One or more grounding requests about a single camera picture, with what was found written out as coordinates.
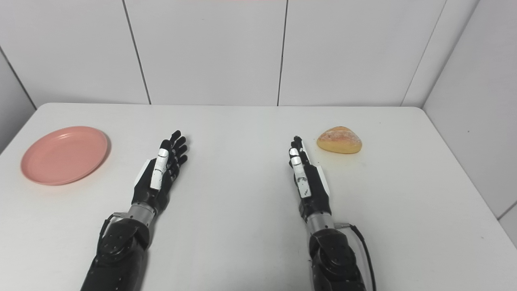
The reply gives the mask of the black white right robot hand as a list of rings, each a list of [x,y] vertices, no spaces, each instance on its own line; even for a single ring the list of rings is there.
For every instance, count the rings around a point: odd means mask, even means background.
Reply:
[[[294,136],[289,157],[300,197],[298,208],[302,219],[307,222],[313,214],[331,214],[330,197],[322,169],[310,162],[301,137]]]

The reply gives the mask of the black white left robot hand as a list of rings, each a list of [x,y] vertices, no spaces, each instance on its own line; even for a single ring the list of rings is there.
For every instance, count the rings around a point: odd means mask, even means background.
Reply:
[[[177,130],[160,144],[158,155],[149,160],[134,187],[132,204],[146,205],[160,214],[169,203],[170,189],[188,160],[186,137]]]

